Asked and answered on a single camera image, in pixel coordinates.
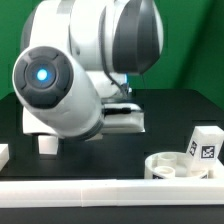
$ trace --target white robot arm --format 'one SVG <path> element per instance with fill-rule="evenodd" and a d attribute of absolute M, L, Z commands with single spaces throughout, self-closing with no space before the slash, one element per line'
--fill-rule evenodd
<path fill-rule="evenodd" d="M 162 45 L 153 0 L 41 2 L 24 26 L 13 70 L 24 133 L 89 139 L 144 131 L 141 108 L 117 95 L 127 94 L 126 74 L 143 74 Z"/>

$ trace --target black cable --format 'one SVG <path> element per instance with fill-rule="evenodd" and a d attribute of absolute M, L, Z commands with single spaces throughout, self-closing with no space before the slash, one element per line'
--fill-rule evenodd
<path fill-rule="evenodd" d="M 127 93 L 124 90 L 124 88 L 110 75 L 110 72 L 107 68 L 106 63 L 106 57 L 105 57 L 105 38 L 104 38 L 104 27 L 105 27 L 105 17 L 106 17 L 106 7 L 104 8 L 99 21 L 99 48 L 100 48 L 100 54 L 101 54 L 101 60 L 102 60 L 102 67 L 105 75 L 108 77 L 108 79 L 111 80 L 112 84 L 115 84 L 119 90 L 121 91 L 124 98 L 127 98 Z"/>
<path fill-rule="evenodd" d="M 123 108 L 105 108 L 104 116 L 116 115 L 116 114 L 131 114 L 131 113 L 143 113 L 142 110 L 132 110 L 130 107 Z"/>

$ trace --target black surface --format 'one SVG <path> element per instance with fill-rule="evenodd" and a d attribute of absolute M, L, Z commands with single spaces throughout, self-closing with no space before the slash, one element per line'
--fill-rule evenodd
<path fill-rule="evenodd" d="M 185 152 L 194 126 L 224 129 L 224 112 L 195 91 L 138 90 L 132 101 L 145 110 L 146 133 L 108 135 L 96 142 L 63 140 L 57 156 L 39 156 L 36 137 L 22 134 L 20 104 L 8 95 L 0 101 L 0 143 L 9 144 L 10 161 L 0 179 L 143 178 L 145 158 L 161 151 Z M 224 206 L 0 209 L 0 222 L 215 224 L 223 223 L 223 211 Z"/>

